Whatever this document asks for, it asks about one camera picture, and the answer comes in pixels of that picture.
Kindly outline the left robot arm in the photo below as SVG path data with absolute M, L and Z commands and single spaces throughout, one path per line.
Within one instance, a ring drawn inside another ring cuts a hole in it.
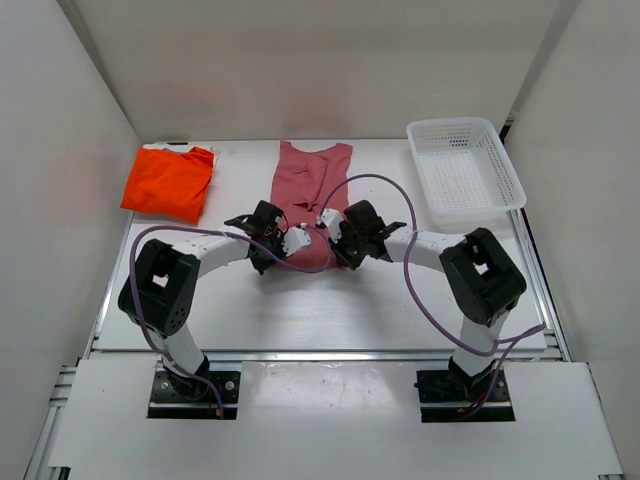
M 195 236 L 182 242 L 134 241 L 118 307 L 140 327 L 148 345 L 161 356 L 170 385 L 185 399 L 213 399 L 220 394 L 209 360 L 187 325 L 198 280 L 244 260 L 264 273 L 309 247 L 308 232 L 300 227 L 282 229 L 284 220 L 280 208 L 261 201 L 253 213 L 231 218 L 218 230 L 184 227 Z

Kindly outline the aluminium frame rail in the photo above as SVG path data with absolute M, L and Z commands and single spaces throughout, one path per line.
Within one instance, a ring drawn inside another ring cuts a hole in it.
M 207 356 L 213 362 L 238 363 L 258 362 L 341 362 L 341 361 L 445 361 L 451 356 L 449 351 L 209 351 Z M 150 351 L 94 350 L 88 359 L 151 358 Z M 564 361 L 556 347 L 542 351 L 512 350 L 509 359 L 522 361 Z

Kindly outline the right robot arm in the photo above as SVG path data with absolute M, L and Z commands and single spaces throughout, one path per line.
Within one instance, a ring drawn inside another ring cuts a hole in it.
M 462 314 L 448 373 L 430 390 L 452 400 L 472 400 L 488 390 L 494 354 L 506 319 L 526 291 L 524 276 L 493 233 L 477 228 L 466 235 L 418 231 L 405 222 L 387 224 L 363 200 L 343 212 L 325 209 L 318 224 L 327 230 L 339 265 L 357 269 L 370 257 L 443 274 Z

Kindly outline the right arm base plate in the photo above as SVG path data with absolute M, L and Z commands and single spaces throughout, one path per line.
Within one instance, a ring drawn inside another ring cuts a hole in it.
M 510 392 L 504 371 L 497 377 L 492 390 L 490 373 L 470 393 L 456 387 L 448 370 L 418 370 L 414 387 L 417 390 L 421 422 L 514 422 Z

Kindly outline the white laundry basket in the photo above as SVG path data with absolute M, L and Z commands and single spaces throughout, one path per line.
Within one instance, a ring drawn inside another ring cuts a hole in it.
M 414 121 L 406 134 L 429 216 L 438 228 L 460 232 L 494 225 L 526 205 L 524 188 L 489 120 Z

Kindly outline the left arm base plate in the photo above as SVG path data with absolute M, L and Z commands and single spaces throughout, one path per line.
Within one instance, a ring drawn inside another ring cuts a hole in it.
M 199 382 L 188 392 L 179 387 L 173 373 L 161 366 L 155 368 L 149 395 L 147 417 L 171 420 L 235 420 L 238 414 L 241 372 L 211 370 L 210 380 L 219 392 L 222 408 L 210 388 Z

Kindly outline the white front cover board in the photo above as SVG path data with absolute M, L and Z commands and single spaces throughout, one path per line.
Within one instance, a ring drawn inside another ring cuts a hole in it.
M 50 462 L 74 479 L 596 479 L 622 472 L 587 366 L 510 363 L 511 422 L 421 419 L 410 363 L 246 363 L 233 420 L 147 417 L 150 360 L 88 360 Z

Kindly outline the pink shirt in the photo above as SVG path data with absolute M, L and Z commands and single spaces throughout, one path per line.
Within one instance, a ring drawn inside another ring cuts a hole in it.
M 344 143 L 306 152 L 282 141 L 270 202 L 292 225 L 315 224 L 324 207 L 343 211 L 349 205 L 348 188 L 334 189 L 346 180 L 352 153 L 353 147 Z

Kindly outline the white t shirt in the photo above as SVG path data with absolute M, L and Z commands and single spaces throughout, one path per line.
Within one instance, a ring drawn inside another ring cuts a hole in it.
M 143 148 L 151 151 L 172 154 L 183 163 L 195 165 L 197 168 L 204 168 L 213 171 L 219 152 L 212 146 L 192 143 L 148 143 Z

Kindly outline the orange shirt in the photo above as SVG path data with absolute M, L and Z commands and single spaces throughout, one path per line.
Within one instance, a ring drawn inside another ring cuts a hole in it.
M 205 207 L 216 155 L 194 146 L 187 152 L 138 149 L 120 206 L 197 224 Z

